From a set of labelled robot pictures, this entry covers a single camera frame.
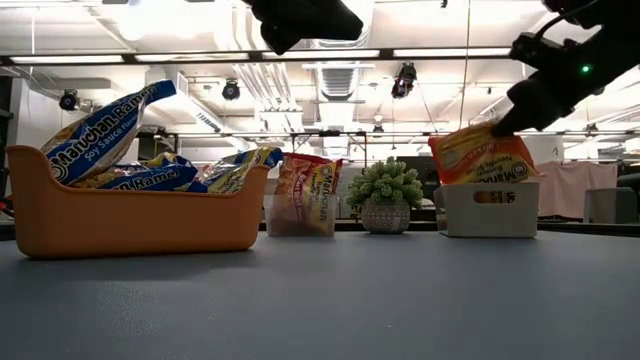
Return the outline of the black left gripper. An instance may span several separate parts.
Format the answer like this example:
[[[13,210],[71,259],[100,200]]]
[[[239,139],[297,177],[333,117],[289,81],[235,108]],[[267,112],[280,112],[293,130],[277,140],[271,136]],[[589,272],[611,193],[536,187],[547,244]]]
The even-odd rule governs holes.
[[[277,55],[302,39],[357,40],[363,22],[341,0],[242,0],[261,22],[260,32]]]

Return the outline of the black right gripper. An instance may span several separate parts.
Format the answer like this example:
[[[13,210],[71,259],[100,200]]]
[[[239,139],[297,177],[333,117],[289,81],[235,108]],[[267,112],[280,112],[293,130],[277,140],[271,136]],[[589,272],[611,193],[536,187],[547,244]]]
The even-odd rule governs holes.
[[[537,70],[507,91],[511,109],[492,127],[495,138],[515,132],[542,131],[600,90],[600,73],[592,64],[553,65]]]

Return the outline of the blue soy sauce ramen pack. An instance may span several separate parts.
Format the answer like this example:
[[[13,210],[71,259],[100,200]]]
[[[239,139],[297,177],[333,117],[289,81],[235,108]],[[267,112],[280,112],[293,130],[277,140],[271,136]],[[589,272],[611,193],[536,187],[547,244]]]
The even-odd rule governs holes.
[[[174,191],[188,185],[197,175],[193,166],[170,164],[160,167],[112,167],[72,185],[79,189]]]
[[[283,160],[278,147],[260,147],[230,155],[206,165],[194,178],[188,192],[233,194],[244,185],[248,172],[256,166],[274,168]]]
[[[119,162],[140,131],[145,108],[175,94],[171,80],[157,81],[64,127],[41,148],[54,178],[70,186]]]
[[[142,161],[141,164],[147,168],[158,168],[172,165],[190,168],[194,167],[192,162],[187,158],[171,152],[163,152],[151,160]]]

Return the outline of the red roast beef ramen pack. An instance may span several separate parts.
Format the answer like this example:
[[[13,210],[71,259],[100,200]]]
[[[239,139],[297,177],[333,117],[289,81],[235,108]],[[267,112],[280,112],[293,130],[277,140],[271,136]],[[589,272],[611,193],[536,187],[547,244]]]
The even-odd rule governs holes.
[[[285,153],[273,195],[336,195],[343,160]]]

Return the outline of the orange plastic bin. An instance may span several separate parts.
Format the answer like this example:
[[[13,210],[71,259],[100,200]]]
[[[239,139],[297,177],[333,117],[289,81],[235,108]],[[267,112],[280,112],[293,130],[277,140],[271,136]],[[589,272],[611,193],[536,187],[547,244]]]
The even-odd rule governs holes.
[[[258,235],[266,166],[234,194],[120,191],[59,184],[33,147],[7,155],[16,242],[31,258],[243,251]]]

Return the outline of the white cabinet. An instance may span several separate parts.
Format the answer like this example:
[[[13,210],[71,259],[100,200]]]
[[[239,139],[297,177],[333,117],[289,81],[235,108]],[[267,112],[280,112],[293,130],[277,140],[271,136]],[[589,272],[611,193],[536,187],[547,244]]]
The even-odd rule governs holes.
[[[523,142],[535,165],[563,162],[565,159],[562,136],[529,136],[524,137]]]

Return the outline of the ceiling vent grille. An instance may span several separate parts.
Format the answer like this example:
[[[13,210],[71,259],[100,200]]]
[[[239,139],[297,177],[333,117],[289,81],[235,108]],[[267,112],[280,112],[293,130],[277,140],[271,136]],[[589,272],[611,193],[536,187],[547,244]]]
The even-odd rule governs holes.
[[[320,94],[329,101],[348,101],[359,81],[354,68],[321,68],[317,75]]]

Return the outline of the pink cloth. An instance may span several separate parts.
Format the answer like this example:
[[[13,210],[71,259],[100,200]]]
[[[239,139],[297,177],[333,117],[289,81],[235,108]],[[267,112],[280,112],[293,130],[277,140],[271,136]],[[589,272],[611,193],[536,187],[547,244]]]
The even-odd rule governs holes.
[[[593,162],[547,162],[536,166],[539,184],[539,217],[582,219],[587,190],[615,188],[618,167]]]

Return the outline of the white plastic bin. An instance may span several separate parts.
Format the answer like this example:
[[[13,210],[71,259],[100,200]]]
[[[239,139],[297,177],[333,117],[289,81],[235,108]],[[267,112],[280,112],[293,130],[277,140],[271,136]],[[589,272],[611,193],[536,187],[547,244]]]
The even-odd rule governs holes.
[[[513,191],[511,204],[478,204],[483,190]],[[442,185],[434,192],[438,231],[456,238],[534,238],[539,213],[538,183]]]

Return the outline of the black monitor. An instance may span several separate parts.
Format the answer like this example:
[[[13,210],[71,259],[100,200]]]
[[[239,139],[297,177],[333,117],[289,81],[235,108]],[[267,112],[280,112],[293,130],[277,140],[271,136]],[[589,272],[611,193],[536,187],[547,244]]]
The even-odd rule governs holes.
[[[420,206],[424,209],[434,201],[434,192],[440,187],[441,181],[432,156],[398,156],[397,160],[406,164],[406,171],[414,169],[416,180],[421,183],[423,197]]]

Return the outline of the potted green plant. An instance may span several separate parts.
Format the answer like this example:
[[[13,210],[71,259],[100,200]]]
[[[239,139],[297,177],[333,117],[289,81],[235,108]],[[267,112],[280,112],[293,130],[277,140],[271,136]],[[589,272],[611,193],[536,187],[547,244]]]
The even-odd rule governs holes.
[[[424,196],[418,171],[389,157],[367,167],[348,183],[346,203],[371,234],[401,234],[409,228],[411,210]]]

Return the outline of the overhead light bar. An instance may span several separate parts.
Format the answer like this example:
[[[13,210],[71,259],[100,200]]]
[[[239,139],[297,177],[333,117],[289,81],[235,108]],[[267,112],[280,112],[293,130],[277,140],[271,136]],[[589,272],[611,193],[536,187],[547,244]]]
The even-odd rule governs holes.
[[[65,53],[0,55],[0,66],[116,66],[153,64],[227,64],[334,61],[501,60],[508,47],[301,49],[278,55],[266,50],[164,52],[164,53]]]

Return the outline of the clear plastic bin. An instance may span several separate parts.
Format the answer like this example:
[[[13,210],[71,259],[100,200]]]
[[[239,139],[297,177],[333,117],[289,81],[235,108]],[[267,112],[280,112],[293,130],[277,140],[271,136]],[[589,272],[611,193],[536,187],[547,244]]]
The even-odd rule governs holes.
[[[266,231],[269,236],[332,237],[338,214],[337,195],[269,195],[264,199]]]

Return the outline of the black frame post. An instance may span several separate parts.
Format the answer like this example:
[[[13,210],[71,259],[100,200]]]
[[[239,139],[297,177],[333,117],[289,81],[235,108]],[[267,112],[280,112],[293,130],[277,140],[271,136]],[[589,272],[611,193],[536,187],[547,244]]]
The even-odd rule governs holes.
[[[10,111],[13,79],[0,76],[0,170],[5,168],[5,148],[8,143],[8,125],[13,118]]]

